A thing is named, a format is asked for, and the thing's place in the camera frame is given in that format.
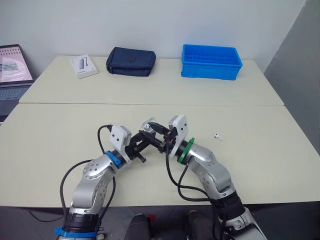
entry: laptop keyboard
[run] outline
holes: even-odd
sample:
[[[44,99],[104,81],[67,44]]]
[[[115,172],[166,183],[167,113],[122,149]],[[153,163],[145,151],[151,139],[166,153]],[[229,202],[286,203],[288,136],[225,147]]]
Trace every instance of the laptop keyboard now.
[[[18,100],[25,94],[28,88],[29,87],[0,88],[0,101]]]

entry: laptop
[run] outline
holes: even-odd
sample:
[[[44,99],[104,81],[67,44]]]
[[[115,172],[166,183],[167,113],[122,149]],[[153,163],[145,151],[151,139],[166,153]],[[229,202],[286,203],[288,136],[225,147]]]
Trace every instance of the laptop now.
[[[0,119],[10,114],[33,82],[21,47],[0,46]]]

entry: white box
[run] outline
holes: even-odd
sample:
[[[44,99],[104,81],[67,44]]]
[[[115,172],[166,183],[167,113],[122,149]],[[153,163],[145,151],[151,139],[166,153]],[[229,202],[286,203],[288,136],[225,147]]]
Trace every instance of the white box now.
[[[82,79],[98,73],[97,68],[91,61],[88,54],[75,56],[70,58],[69,60],[78,79]]]

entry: navy blue pouch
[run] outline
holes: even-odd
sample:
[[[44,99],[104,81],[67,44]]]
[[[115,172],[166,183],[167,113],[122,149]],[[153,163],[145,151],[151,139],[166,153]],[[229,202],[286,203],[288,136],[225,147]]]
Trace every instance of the navy blue pouch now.
[[[156,61],[153,51],[115,47],[106,60],[111,74],[148,77]]]

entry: blue ring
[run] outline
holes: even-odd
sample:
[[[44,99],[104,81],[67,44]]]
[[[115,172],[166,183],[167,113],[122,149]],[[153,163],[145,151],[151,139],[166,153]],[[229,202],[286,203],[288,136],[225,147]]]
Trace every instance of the blue ring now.
[[[116,158],[116,156],[113,155],[112,152],[106,151],[105,154],[111,159],[111,161],[117,166],[118,169],[123,167],[121,161]]]
[[[96,231],[93,231],[93,232],[79,232],[79,233],[67,232],[67,231],[63,231],[63,229],[61,227],[56,227],[55,230],[54,230],[54,233],[56,235],[60,235],[62,237],[76,238],[76,239],[93,238],[93,237],[96,237],[98,235],[98,233]]]

